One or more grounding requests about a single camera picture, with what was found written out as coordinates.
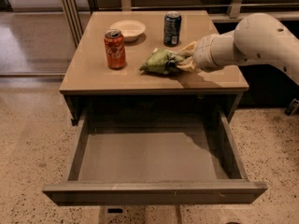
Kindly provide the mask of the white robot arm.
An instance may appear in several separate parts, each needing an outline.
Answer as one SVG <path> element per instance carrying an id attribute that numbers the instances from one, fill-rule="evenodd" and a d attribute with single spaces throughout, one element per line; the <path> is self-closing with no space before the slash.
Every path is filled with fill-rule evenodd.
<path id="1" fill-rule="evenodd" d="M 233 31 L 207 35 L 178 52 L 183 71 L 213 72 L 228 65 L 270 64 L 299 85 L 299 39 L 276 18 L 250 14 Z"/>

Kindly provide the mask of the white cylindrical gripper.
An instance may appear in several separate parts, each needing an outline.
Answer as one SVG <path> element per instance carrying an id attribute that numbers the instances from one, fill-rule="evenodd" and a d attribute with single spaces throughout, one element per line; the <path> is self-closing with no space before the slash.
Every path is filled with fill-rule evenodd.
<path id="1" fill-rule="evenodd" d="M 190 73 L 199 72 L 213 72 L 221 70 L 212 58 L 212 43 L 218 37 L 216 34 L 207 35 L 200 40 L 189 43 L 186 47 L 178 52 L 182 57 L 193 57 L 193 59 L 186 59 L 177 64 L 177 68 Z"/>

